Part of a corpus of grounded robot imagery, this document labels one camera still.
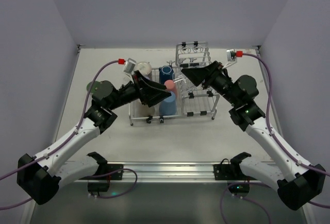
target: black bracket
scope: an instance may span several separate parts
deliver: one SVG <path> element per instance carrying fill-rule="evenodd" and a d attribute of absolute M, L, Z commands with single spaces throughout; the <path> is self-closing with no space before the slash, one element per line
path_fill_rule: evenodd
<path fill-rule="evenodd" d="M 94 101 L 92 101 L 92 106 L 84 114 L 84 118 L 86 117 L 94 122 L 94 126 L 98 127 L 100 129 L 100 134 L 102 134 L 112 125 L 117 115 L 110 110 L 106 111 L 98 105 L 95 105 Z"/>
<path fill-rule="evenodd" d="M 206 93 L 208 94 L 208 97 L 213 97 L 214 96 L 213 93 L 212 93 L 212 90 L 208 90 L 208 91 L 206 91 Z"/>
<path fill-rule="evenodd" d="M 147 124 L 151 124 L 151 121 L 153 120 L 152 116 L 149 116 L 145 121 Z"/>
<path fill-rule="evenodd" d="M 313 167 L 325 171 L 320 164 Z M 324 180 L 324 174 L 310 169 L 302 175 L 297 174 L 296 179 L 290 182 L 287 182 L 285 179 L 278 180 L 277 193 L 288 208 L 298 210 L 322 192 Z"/>
<path fill-rule="evenodd" d="M 34 160 L 35 158 L 25 154 L 19 159 L 18 168 Z M 17 173 L 17 184 L 39 205 L 51 200 L 59 189 L 58 183 L 61 178 L 51 176 L 47 170 L 47 167 L 41 167 L 39 163 L 35 163 Z"/>
<path fill-rule="evenodd" d="M 107 160 L 104 159 L 101 155 L 96 152 L 89 153 L 88 156 L 92 157 L 96 160 L 99 167 L 94 175 L 103 175 L 107 173 L 111 173 L 115 170 L 122 169 L 124 167 L 123 164 L 108 164 Z M 110 177 L 101 177 L 97 178 L 98 180 L 107 180 L 108 182 L 102 183 L 88 183 L 87 184 L 87 191 L 88 192 L 107 192 L 110 187 L 110 180 L 122 180 L 123 171 L 119 171 L 111 175 Z M 92 177 L 85 177 L 84 180 L 93 180 L 95 178 Z"/>
<path fill-rule="evenodd" d="M 229 111 L 229 113 L 234 124 L 238 125 L 243 131 L 246 130 L 248 125 L 253 125 L 254 120 L 266 116 L 254 101 L 249 102 L 239 109 L 234 107 Z"/>
<path fill-rule="evenodd" d="M 195 66 L 199 66 L 200 63 L 182 63 L 180 64 L 181 68 L 188 68 L 188 67 L 195 67 Z"/>
<path fill-rule="evenodd" d="M 251 177 L 244 175 L 239 167 L 239 164 L 247 157 L 250 157 L 249 153 L 243 152 L 233 157 L 230 160 L 230 164 L 213 165 L 213 173 L 215 180 L 254 180 Z"/>

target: dish rack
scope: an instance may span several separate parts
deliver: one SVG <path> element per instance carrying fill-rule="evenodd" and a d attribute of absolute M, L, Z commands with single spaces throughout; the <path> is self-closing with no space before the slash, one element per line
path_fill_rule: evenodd
<path fill-rule="evenodd" d="M 211 58 L 206 42 L 180 43 L 176 46 L 175 61 L 168 61 L 169 66 L 173 69 L 173 80 L 178 90 L 176 99 L 175 115 L 161 116 L 159 115 L 159 105 L 155 106 L 154 116 L 139 116 L 137 108 L 137 100 L 129 104 L 128 117 L 130 125 L 133 126 L 135 121 L 144 121 L 147 124 L 164 123 L 165 119 L 170 118 L 192 118 L 197 116 L 211 116 L 214 120 L 217 114 L 217 104 L 220 94 L 214 89 L 203 89 L 201 86 L 189 86 L 191 82 L 181 73 L 184 67 L 204 67 L 211 63 Z M 152 68 L 152 80 L 159 82 L 159 68 Z"/>

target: pink cup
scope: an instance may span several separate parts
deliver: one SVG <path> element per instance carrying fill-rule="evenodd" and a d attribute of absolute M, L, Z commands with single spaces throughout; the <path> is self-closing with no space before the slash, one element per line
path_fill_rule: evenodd
<path fill-rule="evenodd" d="M 166 86 L 167 90 L 173 92 L 175 94 L 175 97 L 177 98 L 178 93 L 177 93 L 177 89 L 176 89 L 174 81 L 173 80 L 167 80 L 164 83 L 164 85 Z"/>

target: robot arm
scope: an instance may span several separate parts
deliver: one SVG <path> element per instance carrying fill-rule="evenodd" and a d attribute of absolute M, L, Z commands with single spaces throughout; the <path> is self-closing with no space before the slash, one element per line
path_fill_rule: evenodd
<path fill-rule="evenodd" d="M 88 154 L 87 158 L 79 162 L 65 163 L 76 151 L 111 126 L 117 118 L 112 110 L 136 99 L 151 107 L 171 96 L 164 85 L 144 78 L 139 71 L 134 72 L 131 79 L 132 81 L 118 90 L 111 82 L 102 81 L 101 86 L 92 95 L 92 105 L 84 114 L 80 126 L 77 124 L 58 141 L 35 156 L 25 154 L 19 159 L 18 167 L 38 160 L 38 163 L 27 166 L 17 175 L 18 185 L 37 204 L 48 202 L 60 187 L 93 175 L 99 167 L 106 164 L 106 160 L 98 154 L 97 157 Z"/>
<path fill-rule="evenodd" d="M 276 190 L 284 204 L 293 210 L 299 209 L 321 193 L 325 175 L 302 167 L 301 163 L 311 163 L 300 156 L 274 129 L 271 133 L 268 130 L 266 115 L 254 101 L 259 91 L 253 77 L 243 75 L 233 82 L 227 69 L 216 61 L 206 67 L 183 68 L 181 71 L 195 86 L 211 86 L 232 104 L 229 113 L 233 122 L 259 143 L 280 169 L 276 171 L 265 163 L 251 159 L 250 154 L 243 153 L 230 161 L 236 170 Z M 294 156 L 297 163 L 281 149 L 273 135 Z M 325 171 L 319 164 L 313 167 Z"/>

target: red cable connector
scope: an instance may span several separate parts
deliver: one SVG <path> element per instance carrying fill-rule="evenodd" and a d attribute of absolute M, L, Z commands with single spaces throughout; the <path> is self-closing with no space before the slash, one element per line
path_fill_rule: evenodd
<path fill-rule="evenodd" d="M 118 59 L 118 64 L 125 64 L 125 59 L 123 58 Z"/>
<path fill-rule="evenodd" d="M 236 57 L 238 57 L 238 58 L 243 57 L 243 51 L 242 51 L 242 50 L 238 50 L 238 51 L 236 52 Z"/>

